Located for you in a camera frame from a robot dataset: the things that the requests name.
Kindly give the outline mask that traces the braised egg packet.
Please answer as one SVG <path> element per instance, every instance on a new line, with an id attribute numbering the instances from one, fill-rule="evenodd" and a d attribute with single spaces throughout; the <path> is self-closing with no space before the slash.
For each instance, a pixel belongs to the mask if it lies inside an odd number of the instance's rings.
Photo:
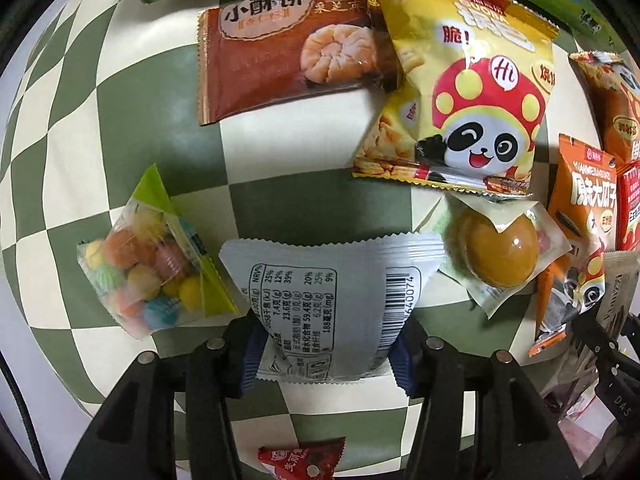
<path id="1" fill-rule="evenodd" d="M 503 200 L 446 194 L 418 227 L 442 237 L 440 270 L 493 316 L 552 262 L 570 242 L 536 200 Z"/>

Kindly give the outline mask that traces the orange sunflower seed packet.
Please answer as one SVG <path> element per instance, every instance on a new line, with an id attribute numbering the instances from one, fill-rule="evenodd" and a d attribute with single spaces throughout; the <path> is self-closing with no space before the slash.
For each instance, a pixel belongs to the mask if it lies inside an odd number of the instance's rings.
<path id="1" fill-rule="evenodd" d="M 572 319 L 604 296 L 604 254 L 615 246 L 616 235 L 615 158 L 561 134 L 548 214 L 570 250 L 538 275 L 536 335 L 529 356 L 563 340 Z"/>

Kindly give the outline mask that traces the colourful candy bag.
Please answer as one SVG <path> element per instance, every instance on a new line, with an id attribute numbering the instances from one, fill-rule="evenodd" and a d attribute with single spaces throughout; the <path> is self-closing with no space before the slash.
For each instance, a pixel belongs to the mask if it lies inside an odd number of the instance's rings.
<path id="1" fill-rule="evenodd" d="M 142 174 L 111 231 L 78 243 L 76 255 L 100 304 L 134 338 L 239 312 L 155 165 Z"/>

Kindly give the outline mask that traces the white snack packet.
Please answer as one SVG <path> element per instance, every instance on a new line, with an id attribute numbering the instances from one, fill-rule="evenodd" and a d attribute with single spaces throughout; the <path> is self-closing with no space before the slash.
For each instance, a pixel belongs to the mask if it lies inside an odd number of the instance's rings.
<path id="1" fill-rule="evenodd" d="M 352 382 L 382 370 L 445 247 L 435 233 L 309 247 L 228 240 L 219 259 L 269 335 L 259 378 Z"/>

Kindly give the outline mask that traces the yellow panda crisps bag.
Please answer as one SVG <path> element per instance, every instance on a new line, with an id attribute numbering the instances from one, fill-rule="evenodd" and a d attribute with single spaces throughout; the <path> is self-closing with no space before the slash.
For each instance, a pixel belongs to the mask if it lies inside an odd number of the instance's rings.
<path id="1" fill-rule="evenodd" d="M 356 177 L 515 198 L 532 178 L 558 29 L 513 0 L 378 0 L 402 70 Z"/>

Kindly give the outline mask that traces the brown pastry snack packet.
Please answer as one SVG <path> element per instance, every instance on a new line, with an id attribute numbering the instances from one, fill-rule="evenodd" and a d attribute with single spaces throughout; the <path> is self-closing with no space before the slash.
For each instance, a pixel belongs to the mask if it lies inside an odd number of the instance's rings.
<path id="1" fill-rule="evenodd" d="M 198 17 L 202 125 L 399 79 L 378 0 L 242 0 Z"/>

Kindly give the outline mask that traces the red snack packet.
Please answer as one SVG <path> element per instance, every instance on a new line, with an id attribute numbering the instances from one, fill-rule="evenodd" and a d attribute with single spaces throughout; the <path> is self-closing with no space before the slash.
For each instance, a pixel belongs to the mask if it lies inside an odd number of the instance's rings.
<path id="1" fill-rule="evenodd" d="M 639 194 L 639 162 L 636 160 L 623 166 L 617 175 L 617 250 L 636 250 L 639 246 Z"/>

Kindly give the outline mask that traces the crumpled plastic bag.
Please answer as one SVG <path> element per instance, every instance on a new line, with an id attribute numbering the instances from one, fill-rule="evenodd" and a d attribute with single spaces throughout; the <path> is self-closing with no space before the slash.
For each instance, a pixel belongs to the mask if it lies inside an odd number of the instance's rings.
<path id="1" fill-rule="evenodd" d="M 599 373 L 596 356 L 586 347 L 570 347 L 556 360 L 558 366 L 542 397 L 574 456 L 582 475 L 589 476 L 606 461 L 608 445 L 618 423 L 596 395 Z"/>

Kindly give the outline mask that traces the beige wafer box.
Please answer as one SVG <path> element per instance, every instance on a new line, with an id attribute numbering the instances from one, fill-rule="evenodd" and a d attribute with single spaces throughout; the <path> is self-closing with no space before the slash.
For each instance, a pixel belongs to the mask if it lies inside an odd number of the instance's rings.
<path id="1" fill-rule="evenodd" d="M 638 252 L 604 255 L 605 293 L 597 306 L 596 320 L 612 339 L 622 332 L 639 281 Z"/>

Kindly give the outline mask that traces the small red triangular packet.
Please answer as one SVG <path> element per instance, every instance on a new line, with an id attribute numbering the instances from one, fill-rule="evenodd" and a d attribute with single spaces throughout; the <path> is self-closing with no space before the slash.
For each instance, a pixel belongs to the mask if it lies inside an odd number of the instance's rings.
<path id="1" fill-rule="evenodd" d="M 260 448 L 257 458 L 275 479 L 332 480 L 346 438 L 308 443 L 299 448 Z"/>

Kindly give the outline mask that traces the orange snack bag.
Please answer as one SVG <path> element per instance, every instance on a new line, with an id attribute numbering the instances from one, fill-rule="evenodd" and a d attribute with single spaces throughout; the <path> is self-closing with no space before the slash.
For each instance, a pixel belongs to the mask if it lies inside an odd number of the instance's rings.
<path id="1" fill-rule="evenodd" d="M 572 53 L 570 62 L 586 90 L 602 148 L 620 166 L 639 160 L 639 78 L 618 55 Z"/>

